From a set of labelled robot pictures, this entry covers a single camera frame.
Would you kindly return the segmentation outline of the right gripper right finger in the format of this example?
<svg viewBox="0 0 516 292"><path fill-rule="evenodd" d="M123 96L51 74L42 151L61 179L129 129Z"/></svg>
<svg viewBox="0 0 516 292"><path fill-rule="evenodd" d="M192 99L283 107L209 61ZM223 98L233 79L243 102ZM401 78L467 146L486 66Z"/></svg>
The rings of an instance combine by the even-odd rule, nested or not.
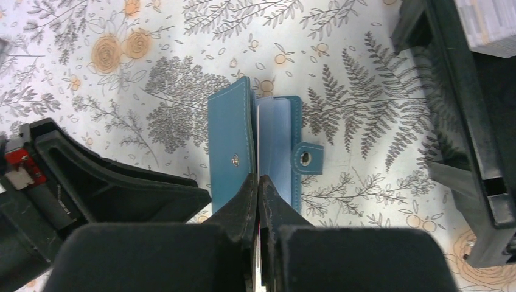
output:
<svg viewBox="0 0 516 292"><path fill-rule="evenodd" d="M456 291L436 241L408 228L325 228L310 224L258 185L263 281L268 291Z"/></svg>

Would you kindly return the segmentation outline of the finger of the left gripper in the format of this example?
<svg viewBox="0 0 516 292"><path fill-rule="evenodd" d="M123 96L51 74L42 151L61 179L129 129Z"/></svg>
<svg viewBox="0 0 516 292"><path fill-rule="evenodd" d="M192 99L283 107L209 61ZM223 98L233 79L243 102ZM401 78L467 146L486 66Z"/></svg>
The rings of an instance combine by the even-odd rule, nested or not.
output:
<svg viewBox="0 0 516 292"><path fill-rule="evenodd" d="M20 137L45 179L29 197L53 224L184 223L211 202L194 180L103 158L50 118L21 125Z"/></svg>

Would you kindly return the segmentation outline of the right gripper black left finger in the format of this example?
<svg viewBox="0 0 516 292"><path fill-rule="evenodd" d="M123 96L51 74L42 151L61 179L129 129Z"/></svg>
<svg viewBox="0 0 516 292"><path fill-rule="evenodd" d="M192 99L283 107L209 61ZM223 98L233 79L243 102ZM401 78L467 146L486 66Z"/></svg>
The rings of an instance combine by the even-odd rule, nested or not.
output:
<svg viewBox="0 0 516 292"><path fill-rule="evenodd" d="M256 265L257 176L201 224L96 223L60 249L45 291L245 291Z"/></svg>

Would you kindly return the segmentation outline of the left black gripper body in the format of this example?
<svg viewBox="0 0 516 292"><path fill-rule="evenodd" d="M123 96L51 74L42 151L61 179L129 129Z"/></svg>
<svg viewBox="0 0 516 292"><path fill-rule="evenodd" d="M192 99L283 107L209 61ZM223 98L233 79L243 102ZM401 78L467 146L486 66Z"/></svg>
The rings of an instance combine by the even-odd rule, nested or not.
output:
<svg viewBox="0 0 516 292"><path fill-rule="evenodd" d="M95 222L86 200L65 187L79 178L71 158L51 166L39 151L41 135L1 138L1 291L16 291L47 271L60 246L80 226Z"/></svg>

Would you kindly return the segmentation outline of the blue leather card holder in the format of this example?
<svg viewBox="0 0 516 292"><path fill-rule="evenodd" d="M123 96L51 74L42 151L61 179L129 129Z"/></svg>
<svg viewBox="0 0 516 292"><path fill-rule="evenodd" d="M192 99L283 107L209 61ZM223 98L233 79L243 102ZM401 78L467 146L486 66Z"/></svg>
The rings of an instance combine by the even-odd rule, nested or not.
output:
<svg viewBox="0 0 516 292"><path fill-rule="evenodd" d="M212 211L231 200L250 173L271 178L301 210L301 178L322 175L324 147L302 140L298 96L256 97L247 76L207 101Z"/></svg>

